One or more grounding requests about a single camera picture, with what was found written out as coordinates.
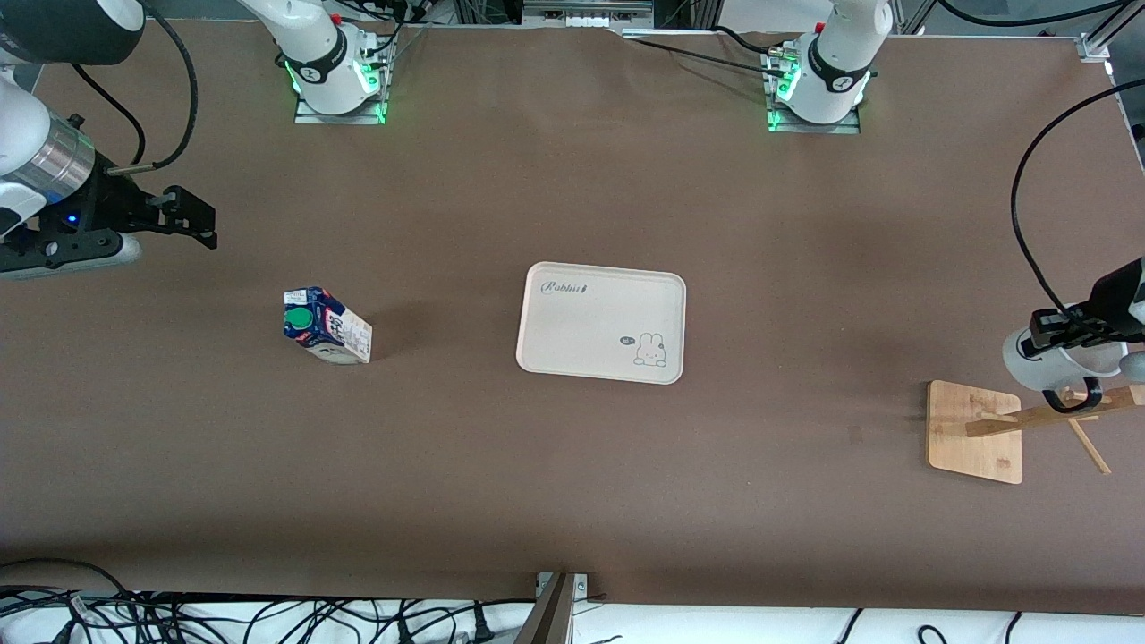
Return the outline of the white smiley cup black handle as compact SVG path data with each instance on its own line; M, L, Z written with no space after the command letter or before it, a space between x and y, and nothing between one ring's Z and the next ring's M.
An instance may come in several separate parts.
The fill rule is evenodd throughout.
M1034 353L1026 327L1010 333L1002 346L1003 362L1014 382L1041 393L1056 413L1092 411L1101 405L1103 382L1121 372L1120 362L1127 354L1127 343Z

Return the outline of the blue milk carton green cap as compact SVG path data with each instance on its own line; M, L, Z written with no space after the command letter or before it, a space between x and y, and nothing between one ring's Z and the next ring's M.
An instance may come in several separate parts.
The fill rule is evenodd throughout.
M299 288L283 294L283 333L331 364L371 362L372 325L326 289Z

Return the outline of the wooden cup rack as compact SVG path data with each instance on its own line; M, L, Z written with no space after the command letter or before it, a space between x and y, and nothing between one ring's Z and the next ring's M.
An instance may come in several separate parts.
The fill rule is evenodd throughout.
M1001 484L1022 484L1022 435L1033 429L1068 424L1073 435L1101 474L1110 474L1083 421L1112 413L1145 408L1145 385L1126 385L1104 392L1099 403L1084 408L1084 396L1069 391L1067 413L1043 403L1020 407L1010 393L933 380L927 383L927 465Z

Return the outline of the beige rabbit print tray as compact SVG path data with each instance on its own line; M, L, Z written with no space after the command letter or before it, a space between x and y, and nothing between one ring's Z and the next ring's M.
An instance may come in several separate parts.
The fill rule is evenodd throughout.
M518 366L671 385L684 374L686 301L674 273L537 262L526 276Z

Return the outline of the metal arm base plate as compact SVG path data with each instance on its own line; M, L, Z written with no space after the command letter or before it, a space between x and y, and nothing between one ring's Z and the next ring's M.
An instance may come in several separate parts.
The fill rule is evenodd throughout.
M318 99L322 107L331 103L332 107L349 105L349 99L342 99L338 91L327 89L300 89L298 85L292 87L295 94L295 123L325 123L326 125L352 125L352 126L376 126L387 121L388 91L376 91L373 94L364 95L360 91L352 91L354 97L360 97L360 105L354 107L347 113L322 113L311 107L308 99Z
M799 115L793 113L784 102L772 101L768 105L768 129L773 133L804 133L826 135L856 135L861 131L861 121L858 107L850 110L850 113L837 123L813 123L805 121Z

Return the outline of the aluminium frame corner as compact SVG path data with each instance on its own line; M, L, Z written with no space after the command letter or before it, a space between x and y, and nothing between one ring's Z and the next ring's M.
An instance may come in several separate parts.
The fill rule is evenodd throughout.
M1077 37L1077 53L1083 62L1103 62L1110 57L1110 45L1127 31L1138 16L1145 15L1145 0L1127 0L1113 9L1092 32Z

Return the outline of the metal frame fixture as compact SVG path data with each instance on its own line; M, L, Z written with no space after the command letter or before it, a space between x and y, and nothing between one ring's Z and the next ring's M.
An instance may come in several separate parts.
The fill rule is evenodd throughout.
M528 28L653 29L653 0L521 0Z

